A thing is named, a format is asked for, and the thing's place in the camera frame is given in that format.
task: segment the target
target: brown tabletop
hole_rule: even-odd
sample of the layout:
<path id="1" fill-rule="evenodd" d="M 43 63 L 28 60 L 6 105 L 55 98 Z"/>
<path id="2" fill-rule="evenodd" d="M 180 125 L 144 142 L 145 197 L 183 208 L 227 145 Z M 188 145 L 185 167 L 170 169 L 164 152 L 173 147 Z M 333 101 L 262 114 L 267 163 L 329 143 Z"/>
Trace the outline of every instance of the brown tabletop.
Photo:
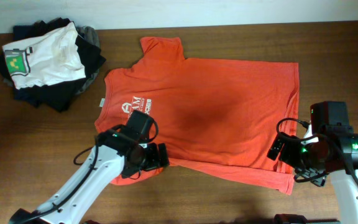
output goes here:
<path id="1" fill-rule="evenodd" d="M 88 91 L 57 113 L 13 100 L 0 76 L 0 223 L 18 209 L 32 211 L 77 170 L 73 157 L 93 145 L 94 121 L 110 69 L 142 57 L 144 36 L 180 37 L 185 57 L 298 62 L 299 117 L 324 100 L 346 101 L 358 133 L 358 22 L 264 24 L 172 29 L 100 30 L 107 62 Z M 0 34 L 1 46 L 11 34 Z M 304 131 L 298 129 L 298 136 Z M 291 196 L 182 167 L 128 186 L 109 185 L 84 216 L 100 223 L 257 223 L 276 213 L 338 218 L 333 187 L 295 184 Z"/>

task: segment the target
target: shirt sleeve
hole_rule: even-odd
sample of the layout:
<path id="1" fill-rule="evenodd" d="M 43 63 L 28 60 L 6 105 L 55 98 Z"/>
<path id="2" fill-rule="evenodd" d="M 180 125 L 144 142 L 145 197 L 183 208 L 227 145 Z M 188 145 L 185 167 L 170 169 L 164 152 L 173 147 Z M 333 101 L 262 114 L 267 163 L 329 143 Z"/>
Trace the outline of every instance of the shirt sleeve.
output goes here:
<path id="1" fill-rule="evenodd" d="M 183 56 L 183 47 L 178 37 L 143 37 L 140 42 L 142 44 L 144 58 L 147 60 L 174 62 L 185 59 Z"/>

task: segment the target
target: black cloth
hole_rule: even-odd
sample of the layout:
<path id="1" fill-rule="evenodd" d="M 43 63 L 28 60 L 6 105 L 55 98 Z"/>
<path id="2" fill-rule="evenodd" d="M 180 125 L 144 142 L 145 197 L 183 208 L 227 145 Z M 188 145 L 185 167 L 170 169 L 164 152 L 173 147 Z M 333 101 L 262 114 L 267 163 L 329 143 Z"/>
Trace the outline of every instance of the black cloth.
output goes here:
<path id="1" fill-rule="evenodd" d="M 41 21 L 32 26 L 15 26 L 14 40 L 39 37 L 54 29 L 65 27 L 69 23 L 69 19 L 58 18 L 47 24 Z M 59 112 L 67 110 L 75 93 L 84 85 L 85 81 L 91 77 L 91 74 L 106 61 L 104 57 L 100 56 L 100 48 L 88 43 L 81 36 L 77 37 L 75 44 L 78 47 L 77 52 L 80 56 L 81 63 L 85 67 L 86 78 L 62 82 L 51 86 L 33 86 L 21 88 L 20 90 L 14 88 L 14 99 L 24 100 L 34 107 L 38 107 L 41 103 L 46 103 Z M 0 73 L 4 78 L 12 80 L 7 70 L 3 54 L 0 56 Z"/>

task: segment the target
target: red t-shirt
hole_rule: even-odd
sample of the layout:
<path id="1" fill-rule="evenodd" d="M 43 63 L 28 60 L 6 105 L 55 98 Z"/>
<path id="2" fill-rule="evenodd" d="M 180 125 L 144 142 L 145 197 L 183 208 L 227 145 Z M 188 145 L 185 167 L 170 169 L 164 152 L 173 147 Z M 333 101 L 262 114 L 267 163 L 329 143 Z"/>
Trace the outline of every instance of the red t-shirt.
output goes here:
<path id="1" fill-rule="evenodd" d="M 141 44 L 142 59 L 106 77 L 96 129 L 125 124 L 131 111 L 140 110 L 156 120 L 160 133 L 154 142 L 167 145 L 172 166 L 291 194 L 292 168 L 271 161 L 267 152 L 277 122 L 298 117 L 298 64 L 185 59 L 179 38 L 144 37 Z M 284 123 L 282 131 L 295 134 L 296 124 Z M 131 184 L 160 172 L 112 183 Z"/>

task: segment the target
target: white logo on shirt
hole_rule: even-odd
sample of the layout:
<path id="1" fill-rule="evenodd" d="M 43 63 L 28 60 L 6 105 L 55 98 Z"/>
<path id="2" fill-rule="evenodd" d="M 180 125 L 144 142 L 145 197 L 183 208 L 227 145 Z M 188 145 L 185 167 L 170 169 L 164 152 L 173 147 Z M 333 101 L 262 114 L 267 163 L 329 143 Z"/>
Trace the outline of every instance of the white logo on shirt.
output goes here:
<path id="1" fill-rule="evenodd" d="M 145 104 L 145 98 L 133 96 L 132 103 L 123 103 L 121 108 L 124 113 L 128 114 L 128 118 L 131 116 L 133 110 L 138 110 L 145 114 L 150 114 L 152 110 L 152 100 L 146 99 Z"/>

